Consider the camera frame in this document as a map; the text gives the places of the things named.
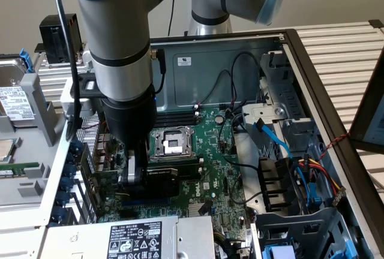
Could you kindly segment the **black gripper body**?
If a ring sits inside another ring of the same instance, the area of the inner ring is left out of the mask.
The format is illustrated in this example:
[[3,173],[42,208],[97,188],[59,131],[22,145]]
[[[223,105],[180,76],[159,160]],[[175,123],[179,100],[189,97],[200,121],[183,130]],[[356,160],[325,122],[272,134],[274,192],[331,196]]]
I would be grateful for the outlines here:
[[108,129],[124,145],[124,152],[134,152],[137,165],[148,165],[148,136],[153,129],[157,106],[155,91],[147,89],[131,101],[118,102],[109,98],[101,100]]

